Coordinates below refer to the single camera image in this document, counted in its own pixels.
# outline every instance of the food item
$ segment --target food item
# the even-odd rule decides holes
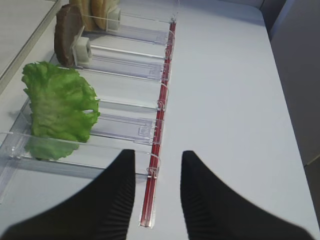
[[[114,10],[118,3],[118,0],[91,0],[91,12],[99,28],[107,28],[107,13]]]
[[[90,0],[69,0],[69,3],[77,5],[80,9],[85,31],[90,32],[97,28],[95,21],[90,17],[92,16]]]
[[[82,27],[81,12],[76,5],[64,5],[56,14],[54,52],[64,67],[71,67],[75,63],[71,46]]]
[[[43,137],[31,138],[25,148],[35,158],[67,157],[78,145],[48,138],[88,141],[100,115],[95,90],[75,69],[62,69],[44,61],[27,64],[22,73],[27,87],[24,92],[31,102],[31,134]]]

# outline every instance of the green lettuce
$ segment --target green lettuce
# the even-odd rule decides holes
[[[48,62],[23,68],[24,92],[30,98],[31,135],[25,149],[39,159],[65,158],[79,145],[45,138],[86,143],[98,121],[99,100],[95,90],[75,69]]]

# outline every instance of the lettuce leaf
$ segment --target lettuce leaf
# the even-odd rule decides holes
[[[31,135],[86,143],[100,115],[99,100],[88,82],[75,69],[45,61],[25,65],[22,73],[31,102]],[[53,160],[67,157],[78,147],[36,138],[25,146],[33,157]]]

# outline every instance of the white surface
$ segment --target white surface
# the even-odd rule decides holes
[[[46,46],[52,35],[49,31],[42,36],[28,61],[48,59]],[[10,128],[26,98],[18,77],[0,96],[1,131]],[[180,204],[181,156],[185,150],[195,150],[242,196],[305,227],[320,240],[261,13],[232,3],[185,0],[176,27],[169,87],[155,226],[138,227],[141,205],[136,204],[127,239],[188,239]],[[59,203],[88,182],[40,172],[21,171],[16,177],[20,181],[10,188],[13,195],[8,194],[7,205],[0,205],[0,232]],[[141,202],[140,195],[136,203]]]
[[[53,1],[47,0],[0,1],[0,75],[36,30],[53,4]]]

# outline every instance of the white table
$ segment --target white table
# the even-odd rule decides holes
[[[46,60],[52,40],[51,29],[26,62]],[[1,131],[10,129],[26,99],[23,87],[16,76],[0,96]],[[262,14],[252,7],[215,0],[182,1],[169,87],[155,226],[141,228],[138,219],[132,219],[127,239],[188,239],[180,203],[181,156],[194,150],[243,197],[320,240]],[[23,172],[19,177],[41,181],[43,174]],[[0,232],[6,224],[54,206],[87,182],[52,175],[47,193],[32,185],[13,184],[10,199],[0,205]],[[55,194],[57,185],[59,194]],[[38,197],[32,204],[24,203],[20,194]],[[10,207],[19,208],[20,215],[10,216]]]

